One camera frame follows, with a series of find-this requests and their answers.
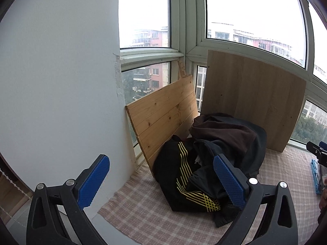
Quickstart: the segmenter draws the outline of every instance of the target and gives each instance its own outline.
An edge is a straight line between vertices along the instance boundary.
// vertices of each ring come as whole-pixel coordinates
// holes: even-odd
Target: tree
[[[291,138],[305,144],[310,141],[318,145],[320,141],[327,142],[327,128],[317,124],[313,118],[301,115]]]

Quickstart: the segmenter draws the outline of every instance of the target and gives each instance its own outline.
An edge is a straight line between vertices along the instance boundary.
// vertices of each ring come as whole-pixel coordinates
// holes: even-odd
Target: pink plaid rug
[[[283,153],[267,150],[258,180],[290,187],[299,229],[299,244],[304,244],[318,226],[318,203],[310,168],[310,153],[287,146]],[[243,244],[250,242],[263,216],[265,205]],[[142,245],[216,244],[230,224],[216,228],[210,213],[173,212],[159,184],[146,164],[99,210],[112,226]]]

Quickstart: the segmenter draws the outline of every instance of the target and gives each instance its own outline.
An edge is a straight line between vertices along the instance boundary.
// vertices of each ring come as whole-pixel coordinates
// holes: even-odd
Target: silver screw
[[[286,182],[281,182],[281,183],[279,183],[279,185],[282,187],[282,188],[286,188],[287,187],[287,184],[286,184]]]
[[[44,184],[43,183],[39,183],[36,188],[38,190],[41,190],[41,189],[43,189],[43,187],[44,187]]]
[[[68,185],[68,186],[71,186],[74,183],[75,183],[75,181],[73,179],[70,179],[70,180],[66,181],[66,185]]]
[[[258,183],[258,180],[256,178],[249,178],[249,182],[251,184],[257,184]]]

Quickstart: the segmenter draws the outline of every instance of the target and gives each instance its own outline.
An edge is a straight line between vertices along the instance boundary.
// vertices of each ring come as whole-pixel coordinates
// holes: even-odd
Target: blue textured pad
[[[78,205],[83,210],[84,207],[91,205],[94,196],[98,192],[104,178],[109,172],[110,161],[107,156],[103,156],[92,173],[85,180],[78,192]]]
[[[232,203],[242,209],[245,206],[245,190],[220,156],[214,158],[214,170]]]
[[[323,141],[321,141],[321,142],[319,143],[319,147],[321,147],[321,148],[324,149],[324,150],[327,150],[327,144],[324,143]]]

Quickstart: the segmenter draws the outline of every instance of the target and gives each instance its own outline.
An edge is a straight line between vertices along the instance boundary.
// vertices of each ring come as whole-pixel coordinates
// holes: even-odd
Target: overcast sky
[[[305,31],[298,0],[207,0],[208,21],[233,24],[256,37],[275,39],[293,47],[304,58]],[[327,72],[324,58],[327,31],[310,8],[315,31],[315,64]],[[168,26],[168,0],[119,0],[120,47],[131,44],[136,29]]]

